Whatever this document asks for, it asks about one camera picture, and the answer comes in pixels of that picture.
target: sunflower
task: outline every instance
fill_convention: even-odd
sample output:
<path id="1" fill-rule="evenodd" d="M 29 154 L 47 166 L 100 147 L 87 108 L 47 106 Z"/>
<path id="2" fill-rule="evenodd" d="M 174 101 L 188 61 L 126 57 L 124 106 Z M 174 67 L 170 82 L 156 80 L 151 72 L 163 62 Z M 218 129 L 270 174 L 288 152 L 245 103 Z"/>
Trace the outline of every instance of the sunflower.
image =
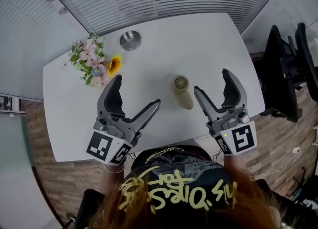
<path id="1" fill-rule="evenodd" d="M 107 70 L 108 75 L 112 77 L 118 70 L 120 70 L 121 67 L 121 55 L 115 55 L 111 58 L 111 62 L 109 63 Z"/>

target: blue flower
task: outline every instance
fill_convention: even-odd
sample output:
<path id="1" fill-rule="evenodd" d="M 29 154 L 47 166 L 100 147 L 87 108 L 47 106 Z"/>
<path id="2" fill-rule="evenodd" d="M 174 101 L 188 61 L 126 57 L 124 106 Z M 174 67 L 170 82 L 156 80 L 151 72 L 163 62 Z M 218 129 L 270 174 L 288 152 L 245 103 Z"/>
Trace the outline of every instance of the blue flower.
<path id="1" fill-rule="evenodd" d="M 92 76 L 98 76 L 100 74 L 100 69 L 98 68 L 92 69 L 90 73 Z"/>

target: wooden floor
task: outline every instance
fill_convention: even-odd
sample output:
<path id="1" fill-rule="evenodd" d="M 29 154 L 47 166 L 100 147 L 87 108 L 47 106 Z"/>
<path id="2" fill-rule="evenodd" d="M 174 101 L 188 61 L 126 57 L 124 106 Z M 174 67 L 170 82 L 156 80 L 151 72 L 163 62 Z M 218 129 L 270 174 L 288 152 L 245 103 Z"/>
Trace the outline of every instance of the wooden floor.
<path id="1" fill-rule="evenodd" d="M 296 187 L 293 177 L 301 177 L 303 166 L 307 169 L 306 178 L 312 174 L 317 155 L 317 146 L 311 145 L 316 137 L 312 127 L 317 123 L 317 103 L 310 99 L 307 88 L 298 91 L 297 97 L 303 109 L 300 121 L 295 124 L 271 116 L 257 118 L 258 147 L 245 156 L 252 175 L 282 170 L 290 161 L 283 172 L 258 177 L 266 179 L 272 190 L 285 196 Z M 53 207 L 66 222 L 66 212 L 76 215 L 84 190 L 96 188 L 103 169 L 94 161 L 55 162 L 43 104 L 25 101 L 23 107 L 36 169 Z M 301 148 L 295 156 L 294 147 Z"/>

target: stainless steel bowl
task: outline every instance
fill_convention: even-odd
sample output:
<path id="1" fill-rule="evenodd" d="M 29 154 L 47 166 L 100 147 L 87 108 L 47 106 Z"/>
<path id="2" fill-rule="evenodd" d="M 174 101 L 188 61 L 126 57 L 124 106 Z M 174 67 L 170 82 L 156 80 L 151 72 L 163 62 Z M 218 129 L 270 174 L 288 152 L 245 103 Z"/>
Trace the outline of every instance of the stainless steel bowl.
<path id="1" fill-rule="evenodd" d="M 119 39 L 121 47 L 126 51 L 137 49 L 141 44 L 141 36 L 137 31 L 127 31 Z"/>

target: flower bouquet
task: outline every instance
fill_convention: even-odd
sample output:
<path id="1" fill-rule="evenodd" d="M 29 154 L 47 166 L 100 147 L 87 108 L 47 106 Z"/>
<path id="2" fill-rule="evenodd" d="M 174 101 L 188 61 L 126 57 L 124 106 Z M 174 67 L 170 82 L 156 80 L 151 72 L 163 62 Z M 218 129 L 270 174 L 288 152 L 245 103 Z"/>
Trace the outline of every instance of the flower bouquet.
<path id="1" fill-rule="evenodd" d="M 121 55 L 115 55 L 109 62 L 103 53 L 104 44 L 101 37 L 90 34 L 86 42 L 80 41 L 72 45 L 70 61 L 84 73 L 86 85 L 107 84 L 121 68 Z"/>

